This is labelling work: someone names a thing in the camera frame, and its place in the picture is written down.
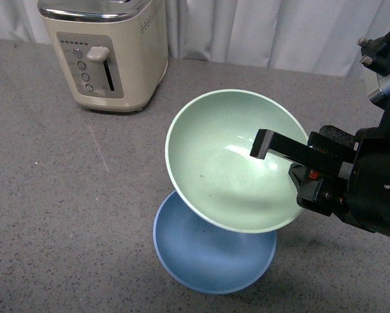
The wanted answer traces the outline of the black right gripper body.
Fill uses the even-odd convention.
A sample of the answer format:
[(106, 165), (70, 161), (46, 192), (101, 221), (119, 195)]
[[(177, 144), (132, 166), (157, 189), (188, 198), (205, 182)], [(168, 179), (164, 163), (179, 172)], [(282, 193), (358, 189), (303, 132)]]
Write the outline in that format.
[(293, 163), (289, 175), (297, 188), (297, 203), (390, 237), (390, 99), (378, 127), (362, 128), (351, 135), (325, 125), (312, 132), (308, 145), (352, 166), (344, 179)]

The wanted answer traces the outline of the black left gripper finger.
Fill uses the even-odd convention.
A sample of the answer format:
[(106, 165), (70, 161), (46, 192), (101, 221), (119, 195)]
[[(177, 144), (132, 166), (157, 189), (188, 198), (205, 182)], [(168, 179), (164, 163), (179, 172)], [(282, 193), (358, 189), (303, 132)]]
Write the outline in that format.
[(352, 148), (316, 132), (312, 132), (308, 140), (308, 144), (303, 144), (273, 130), (260, 129), (250, 156), (263, 160), (271, 153), (326, 175), (350, 177), (355, 156)]

